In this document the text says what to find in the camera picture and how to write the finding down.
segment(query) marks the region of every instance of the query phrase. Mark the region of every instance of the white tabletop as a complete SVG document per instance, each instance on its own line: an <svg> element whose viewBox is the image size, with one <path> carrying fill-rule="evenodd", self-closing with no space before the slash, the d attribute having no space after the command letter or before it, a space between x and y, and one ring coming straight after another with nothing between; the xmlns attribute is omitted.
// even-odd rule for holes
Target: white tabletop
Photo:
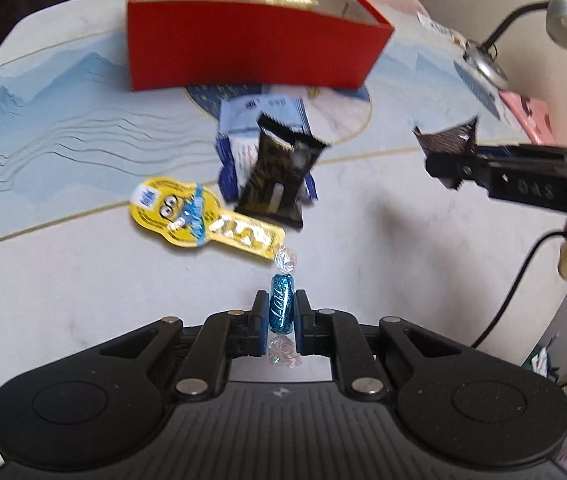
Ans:
<svg viewBox="0 0 567 480"><path fill-rule="evenodd" d="M382 10L397 31L433 34L413 17ZM0 66L123 30L124 17L125 0L43 10L11 32ZM563 224L558 214L491 201L471 184L444 189L416 149L336 156L313 175L320 201L304 210L304 229L287 230L286 238L298 254L296 284L311 305L347 310L369 324L401 316L466 344L496 313L532 243ZM565 295L556 251L553 243L540 251L481 349L515 363L526 358ZM249 308L273 272L270 262L213 243L174 248L137 228L126 207L0 242L0 385L166 315L199 324L214 312ZM325 380L329 366L325 358L304 358L301 367L282 370L244 358L232 377Z"/></svg>

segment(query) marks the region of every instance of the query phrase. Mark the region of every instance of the black cable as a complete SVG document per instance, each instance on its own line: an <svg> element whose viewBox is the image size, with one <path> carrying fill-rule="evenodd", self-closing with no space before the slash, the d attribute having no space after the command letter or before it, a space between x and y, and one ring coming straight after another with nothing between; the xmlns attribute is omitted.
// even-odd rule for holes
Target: black cable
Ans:
<svg viewBox="0 0 567 480"><path fill-rule="evenodd" d="M519 284L521 283L521 279L523 278L523 275L525 274L525 271L528 269L528 266L530 265L530 262L532 261L532 258L534 257L535 253L539 250L539 248L541 247L541 245L548 239L550 238L556 238L558 236L561 236L563 238L567 238L567 231L550 231L549 233L545 233L541 238L539 238L539 240L537 240L537 242L532 246L532 249L530 249L530 252L528 253L528 256L526 256L526 259L523 262L523 265L521 266L521 269L519 269L519 274L517 274L517 277L515 278L515 281L513 282L512 286L510 287L510 291L508 292L508 295L505 297L505 300L503 300L503 303L501 305L501 308L499 308L499 311L497 312L496 316L493 318L493 320L490 322L490 324L487 326L486 330L484 330L483 334L481 334L477 340L471 345L472 348L476 348L477 346L479 346L481 343L484 342L484 339L486 337L488 337L488 335L490 334L490 332L492 332L492 330L494 329L494 327L497 325L497 323L499 322L499 320L501 319L501 317L503 316L503 313L505 312L505 310L508 308L508 305L510 304L510 302L512 301L513 296L515 295L515 292L517 291L517 288L519 288Z"/></svg>

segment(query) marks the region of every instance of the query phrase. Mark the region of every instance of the pink package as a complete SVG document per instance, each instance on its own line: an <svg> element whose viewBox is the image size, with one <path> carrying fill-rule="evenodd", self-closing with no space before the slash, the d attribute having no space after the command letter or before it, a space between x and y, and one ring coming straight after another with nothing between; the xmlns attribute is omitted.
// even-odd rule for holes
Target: pink package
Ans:
<svg viewBox="0 0 567 480"><path fill-rule="evenodd" d="M533 144L554 145L548 104L539 99L530 99L514 92L499 92L503 102L510 108Z"/></svg>

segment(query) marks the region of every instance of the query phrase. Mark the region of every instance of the cardboard box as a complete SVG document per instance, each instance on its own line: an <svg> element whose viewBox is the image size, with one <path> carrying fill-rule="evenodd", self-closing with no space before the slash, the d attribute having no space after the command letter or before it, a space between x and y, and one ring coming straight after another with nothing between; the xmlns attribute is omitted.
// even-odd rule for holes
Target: cardboard box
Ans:
<svg viewBox="0 0 567 480"><path fill-rule="evenodd" d="M359 88L394 28L366 0L129 0L135 90L200 84Z"/></svg>

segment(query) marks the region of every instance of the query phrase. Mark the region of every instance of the yellow packaged snack in box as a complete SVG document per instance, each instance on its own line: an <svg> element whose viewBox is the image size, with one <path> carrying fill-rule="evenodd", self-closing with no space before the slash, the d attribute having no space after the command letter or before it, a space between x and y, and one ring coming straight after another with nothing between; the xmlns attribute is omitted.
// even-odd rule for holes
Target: yellow packaged snack in box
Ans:
<svg viewBox="0 0 567 480"><path fill-rule="evenodd" d="M130 214L142 227L180 247L199 247L216 240L274 260L284 244L281 227L222 209L217 196L201 184L157 176L139 184Z"/></svg>

